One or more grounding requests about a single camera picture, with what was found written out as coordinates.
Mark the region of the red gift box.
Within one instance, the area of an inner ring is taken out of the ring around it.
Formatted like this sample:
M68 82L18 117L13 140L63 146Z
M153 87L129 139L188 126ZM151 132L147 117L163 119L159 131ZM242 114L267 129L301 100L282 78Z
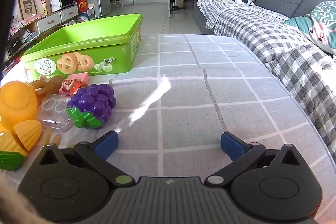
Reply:
M83 13L88 10L87 0L77 0L77 6L79 13Z

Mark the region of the teal patterned pillow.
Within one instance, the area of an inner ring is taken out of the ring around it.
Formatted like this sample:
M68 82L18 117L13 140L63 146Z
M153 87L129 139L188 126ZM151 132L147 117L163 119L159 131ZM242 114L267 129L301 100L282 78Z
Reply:
M324 1L309 14L295 16L283 24L298 29L321 50L335 56L335 1Z

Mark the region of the checked sofa blanket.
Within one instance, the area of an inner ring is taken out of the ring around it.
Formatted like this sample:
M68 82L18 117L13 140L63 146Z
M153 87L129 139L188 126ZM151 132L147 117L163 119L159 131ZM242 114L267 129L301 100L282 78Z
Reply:
M196 1L206 28L247 46L292 94L335 156L335 59L285 25L279 13L231 0Z

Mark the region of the yellow toy corn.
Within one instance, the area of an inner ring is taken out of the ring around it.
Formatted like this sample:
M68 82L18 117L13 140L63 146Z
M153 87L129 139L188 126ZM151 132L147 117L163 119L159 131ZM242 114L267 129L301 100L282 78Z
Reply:
M12 131L1 131L1 170L19 169L39 141L41 133L42 125L37 120L20 122Z

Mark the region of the pink toy box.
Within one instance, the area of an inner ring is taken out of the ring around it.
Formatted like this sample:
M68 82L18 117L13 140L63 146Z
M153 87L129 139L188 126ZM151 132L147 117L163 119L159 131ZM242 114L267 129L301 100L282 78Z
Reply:
M64 96L72 96L77 93L80 88L87 88L89 82L88 73L76 73L69 75L59 89L59 93Z

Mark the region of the white tv cabinet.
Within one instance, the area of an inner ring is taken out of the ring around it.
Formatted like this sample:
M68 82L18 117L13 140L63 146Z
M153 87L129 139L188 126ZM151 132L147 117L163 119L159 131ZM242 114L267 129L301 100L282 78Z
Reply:
M76 5L61 9L51 15L33 15L28 19L13 18L8 45L5 51L5 62L15 59L22 52L51 34L57 27L78 16Z

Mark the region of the green plastic cookie box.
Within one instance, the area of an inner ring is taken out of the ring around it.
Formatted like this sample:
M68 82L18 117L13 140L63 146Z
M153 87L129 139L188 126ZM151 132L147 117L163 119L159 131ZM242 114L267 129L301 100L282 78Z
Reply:
M128 72L141 41L142 21L142 14L126 14L63 27L25 52L21 62L34 80Z

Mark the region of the framed cartoon picture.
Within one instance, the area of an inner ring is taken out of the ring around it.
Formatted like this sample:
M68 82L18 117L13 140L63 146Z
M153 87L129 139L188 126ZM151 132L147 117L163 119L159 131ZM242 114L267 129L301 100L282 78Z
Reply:
M18 5L22 19L27 19L37 14L35 0L18 0Z

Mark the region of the grey checked tablecloth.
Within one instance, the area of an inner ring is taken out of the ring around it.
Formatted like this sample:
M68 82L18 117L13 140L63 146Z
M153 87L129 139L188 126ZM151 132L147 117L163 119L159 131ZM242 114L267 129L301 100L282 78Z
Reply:
M335 219L335 163L295 99L241 43L224 37L142 38L133 68L90 76L112 84L117 100L106 130L120 129L109 158L134 177L199 176L229 164L219 138L228 129L269 148L294 144L316 175L316 219Z

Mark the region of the clear plastic blister tray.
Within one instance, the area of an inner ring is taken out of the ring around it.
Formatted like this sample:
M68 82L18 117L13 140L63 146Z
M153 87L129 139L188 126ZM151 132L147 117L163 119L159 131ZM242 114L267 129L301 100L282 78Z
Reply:
M52 94L47 97L38 108L37 120L45 127L56 132L69 130L74 122L66 112L69 96Z

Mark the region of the purple toy grapes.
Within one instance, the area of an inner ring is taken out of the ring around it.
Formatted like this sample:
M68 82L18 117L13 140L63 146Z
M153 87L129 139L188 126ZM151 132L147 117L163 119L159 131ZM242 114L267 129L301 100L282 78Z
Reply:
M66 112L77 128L100 129L116 106L114 90L108 84L80 87L68 101Z

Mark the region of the yellow toy cup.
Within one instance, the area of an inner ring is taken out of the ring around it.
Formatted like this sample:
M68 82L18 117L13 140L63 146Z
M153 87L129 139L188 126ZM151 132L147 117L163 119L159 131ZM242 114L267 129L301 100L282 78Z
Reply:
M18 123L35 120L38 100L35 89L20 81L11 81L1 87L1 126L13 130Z

